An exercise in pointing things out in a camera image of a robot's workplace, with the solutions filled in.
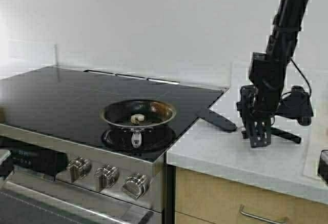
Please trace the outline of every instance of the stove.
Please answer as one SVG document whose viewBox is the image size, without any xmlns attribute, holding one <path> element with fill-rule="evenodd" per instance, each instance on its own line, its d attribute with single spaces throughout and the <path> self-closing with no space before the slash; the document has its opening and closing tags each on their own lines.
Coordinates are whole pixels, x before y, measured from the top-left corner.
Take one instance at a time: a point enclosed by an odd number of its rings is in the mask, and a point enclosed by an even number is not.
<svg viewBox="0 0 328 224">
<path fill-rule="evenodd" d="M 113 223 L 171 223 L 174 179 L 165 152 L 197 121 L 197 111 L 210 107 L 222 94 L 222 90 L 59 67 L 1 80 L 1 146 L 12 151 L 18 169 L 11 184 L 30 190 L 26 179 L 37 175 L 46 179 L 44 184 L 87 190 L 86 196 L 128 203 L 137 216 L 147 213 L 143 218 L 119 216 Z M 131 139 L 124 130 L 111 130 L 99 116 L 104 107 L 129 99 L 158 100 L 177 111 L 167 126 L 145 133 L 138 149 L 123 143 Z M 45 161 L 50 165 L 46 170 Z M 51 188 L 33 191 L 53 197 Z M 70 201 L 79 202 L 74 196 Z M 106 215 L 101 208 L 96 211 Z"/>
</svg>

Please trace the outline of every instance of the oven handle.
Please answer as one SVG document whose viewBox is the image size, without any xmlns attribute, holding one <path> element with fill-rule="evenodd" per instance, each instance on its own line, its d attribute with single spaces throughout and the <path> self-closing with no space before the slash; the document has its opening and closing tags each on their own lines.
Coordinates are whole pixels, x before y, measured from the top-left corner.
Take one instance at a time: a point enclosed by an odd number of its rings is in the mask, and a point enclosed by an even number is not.
<svg viewBox="0 0 328 224">
<path fill-rule="evenodd" d="M 61 210 L 70 212 L 72 214 L 82 216 L 82 217 L 87 218 L 87 219 L 94 220 L 94 218 L 92 218 L 92 216 L 96 216 L 97 221 L 99 221 L 99 219 L 98 219 L 99 217 L 103 218 L 105 220 L 105 222 L 103 222 L 103 223 L 108 223 L 108 221 L 111 221 L 110 223 L 112 223 L 112 224 L 131 224 L 129 222 L 116 219 L 114 217 L 105 215 L 103 213 L 99 213 L 97 211 L 89 210 L 89 209 L 83 208 L 81 206 L 77 206 L 77 205 L 74 205 L 72 203 L 60 200 L 58 198 L 48 196 L 44 193 L 37 192 L 37 191 L 31 190 L 31 189 L 22 187 L 20 185 L 17 185 L 15 183 L 10 182 L 10 181 L 8 181 L 6 183 L 5 188 L 7 190 L 10 190 L 10 191 L 13 191 L 13 192 L 16 192 L 16 193 L 24 192 L 24 195 L 27 196 L 27 197 L 33 198 L 34 200 L 37 200 L 39 202 L 42 202 L 42 203 L 45 203 L 47 205 L 50 205 L 50 206 L 59 208 Z"/>
</svg>

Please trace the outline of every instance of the control knob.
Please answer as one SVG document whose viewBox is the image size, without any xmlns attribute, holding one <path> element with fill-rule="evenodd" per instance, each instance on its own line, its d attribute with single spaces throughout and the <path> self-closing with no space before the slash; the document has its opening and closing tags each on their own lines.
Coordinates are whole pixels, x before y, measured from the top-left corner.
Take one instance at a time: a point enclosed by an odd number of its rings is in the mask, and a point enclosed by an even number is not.
<svg viewBox="0 0 328 224">
<path fill-rule="evenodd" d="M 147 192 L 148 188 L 149 182 L 147 176 L 134 173 L 126 179 L 122 190 L 134 200 L 137 200 Z"/>
<path fill-rule="evenodd" d="M 66 169 L 69 171 L 70 180 L 71 183 L 73 183 L 77 179 L 82 179 L 87 176 L 91 170 L 91 162 L 88 159 L 77 157 L 68 163 Z"/>
<path fill-rule="evenodd" d="M 104 188 L 111 188 L 117 182 L 119 171 L 117 167 L 106 165 L 97 169 L 94 177 L 96 191 L 100 192 Z"/>
</svg>

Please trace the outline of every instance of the cabinet drawer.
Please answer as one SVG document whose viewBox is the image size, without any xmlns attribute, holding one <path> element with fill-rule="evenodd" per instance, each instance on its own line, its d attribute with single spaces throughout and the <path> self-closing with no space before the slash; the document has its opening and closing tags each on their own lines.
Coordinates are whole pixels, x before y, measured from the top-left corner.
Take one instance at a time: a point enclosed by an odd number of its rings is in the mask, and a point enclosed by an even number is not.
<svg viewBox="0 0 328 224">
<path fill-rule="evenodd" d="M 211 224 L 211 223 L 175 212 L 175 224 Z"/>
<path fill-rule="evenodd" d="M 177 168 L 177 212 L 217 224 L 263 224 L 241 215 L 240 205 L 263 218 L 282 221 L 287 217 L 288 224 L 328 223 L 326 205 Z"/>
</svg>

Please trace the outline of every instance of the metal drawer pull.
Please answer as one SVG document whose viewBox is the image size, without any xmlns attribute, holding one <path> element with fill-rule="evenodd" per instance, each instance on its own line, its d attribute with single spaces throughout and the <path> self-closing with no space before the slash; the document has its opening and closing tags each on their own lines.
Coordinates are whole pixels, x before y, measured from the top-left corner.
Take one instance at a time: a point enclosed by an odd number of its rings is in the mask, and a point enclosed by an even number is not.
<svg viewBox="0 0 328 224">
<path fill-rule="evenodd" d="M 285 217 L 283 219 L 283 222 L 277 222 L 277 221 L 265 219 L 265 218 L 260 217 L 260 216 L 256 216 L 256 215 L 252 215 L 252 214 L 246 213 L 246 212 L 244 212 L 244 208 L 245 208 L 244 205 L 240 205 L 239 212 L 242 215 L 244 215 L 244 216 L 247 216 L 247 217 L 250 217 L 250 218 L 253 218 L 253 219 L 256 219 L 256 220 L 260 220 L 260 221 L 263 221 L 263 222 L 266 222 L 266 223 L 269 223 L 269 224 L 287 224 L 287 221 L 288 221 L 288 218 L 287 217 Z"/>
</svg>

